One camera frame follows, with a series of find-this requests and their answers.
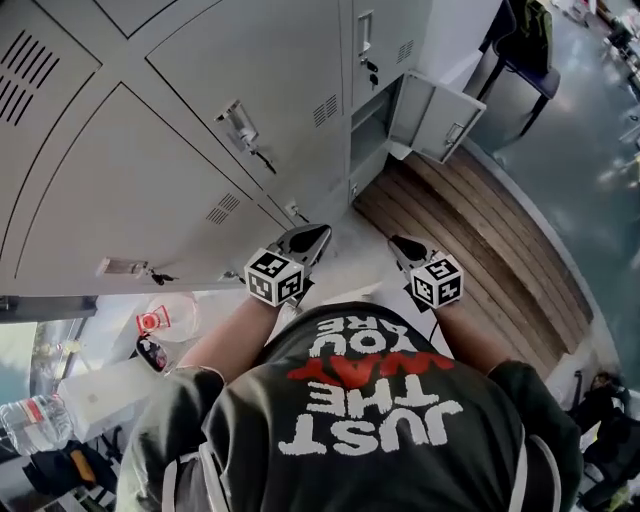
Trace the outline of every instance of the bottle label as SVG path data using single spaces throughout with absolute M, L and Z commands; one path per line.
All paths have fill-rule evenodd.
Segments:
M 44 420 L 40 407 L 38 407 L 38 404 L 33 398 L 21 401 L 20 405 L 31 423 L 40 423 Z

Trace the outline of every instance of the gray metal locker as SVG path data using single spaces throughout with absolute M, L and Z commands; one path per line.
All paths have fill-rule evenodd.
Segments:
M 419 73 L 402 82 L 389 138 L 445 162 L 486 110 L 486 105 Z
M 371 99 L 353 116 L 350 200 L 382 170 L 390 143 L 444 163 L 484 113 L 486 105 L 416 72 L 399 79 L 393 108 Z
M 324 137 L 304 148 L 285 169 L 285 173 L 269 188 L 269 196 L 285 212 L 295 204 L 302 217 L 313 222 L 319 204 L 328 198 L 344 180 L 345 133 L 342 123 Z M 290 219 L 303 224 L 301 216 Z
M 213 288 L 282 231 L 120 85 L 54 176 L 16 286 L 23 295 L 159 291 L 148 276 L 98 273 L 104 258 L 122 258 L 179 278 L 165 288 Z
M 0 265 L 31 166 L 66 107 L 99 67 L 34 2 L 8 0 L 0 6 Z
M 354 110 L 415 65 L 430 7 L 428 0 L 353 0 Z
M 338 0 L 223 0 L 147 59 L 261 184 L 273 174 L 218 120 L 231 105 L 276 170 L 342 115 Z
M 176 0 L 95 0 L 107 17 L 130 37 L 142 25 Z

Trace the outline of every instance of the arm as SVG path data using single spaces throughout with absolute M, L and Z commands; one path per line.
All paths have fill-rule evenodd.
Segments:
M 269 339 L 280 308 L 249 297 L 234 313 L 184 355 L 179 367 L 219 371 L 227 383 L 246 372 Z
M 231 382 L 251 367 L 279 311 L 247 299 L 159 383 L 125 451 L 118 479 L 119 511 L 160 510 L 165 468 L 204 441 L 202 422 L 224 387 L 220 375 Z
M 433 311 L 453 357 L 487 375 L 511 359 L 488 334 L 479 331 L 457 303 Z

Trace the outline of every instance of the wooden floor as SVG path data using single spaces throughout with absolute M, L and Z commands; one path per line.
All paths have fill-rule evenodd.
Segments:
M 584 337 L 593 315 L 570 272 L 466 150 L 446 165 L 415 153 L 404 162 L 389 157 L 355 206 L 386 236 L 423 237 L 452 254 L 465 269 L 464 308 L 543 377 Z

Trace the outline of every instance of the sleeve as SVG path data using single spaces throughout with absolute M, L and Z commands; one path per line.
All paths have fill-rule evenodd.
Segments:
M 218 372 L 196 367 L 179 368 L 162 380 L 125 450 L 118 511 L 161 510 L 166 467 L 205 441 L 202 423 L 223 387 Z
M 496 367 L 489 378 L 509 396 L 525 430 L 540 437 L 553 453 L 562 482 L 560 511 L 575 503 L 582 477 L 580 430 L 551 396 L 536 371 L 528 364 L 508 361 Z

